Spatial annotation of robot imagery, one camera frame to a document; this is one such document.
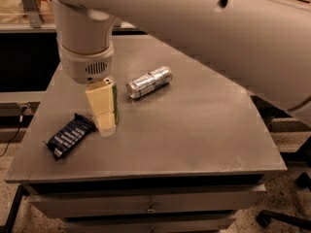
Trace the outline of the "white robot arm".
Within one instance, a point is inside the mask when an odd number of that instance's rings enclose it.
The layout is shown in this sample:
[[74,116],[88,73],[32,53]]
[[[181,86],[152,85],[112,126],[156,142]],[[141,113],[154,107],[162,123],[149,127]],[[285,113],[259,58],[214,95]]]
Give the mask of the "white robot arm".
[[64,65],[121,18],[311,125],[311,9],[289,0],[52,0]]

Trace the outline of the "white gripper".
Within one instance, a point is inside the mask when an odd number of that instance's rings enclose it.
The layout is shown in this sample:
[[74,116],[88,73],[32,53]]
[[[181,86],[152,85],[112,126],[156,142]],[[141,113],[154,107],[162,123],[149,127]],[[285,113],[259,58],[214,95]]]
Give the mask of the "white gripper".
[[100,135],[111,136],[117,126],[116,85],[112,79],[105,78],[113,66],[112,41],[57,38],[57,43],[61,65],[68,76],[76,83],[90,83],[86,87],[86,102]]

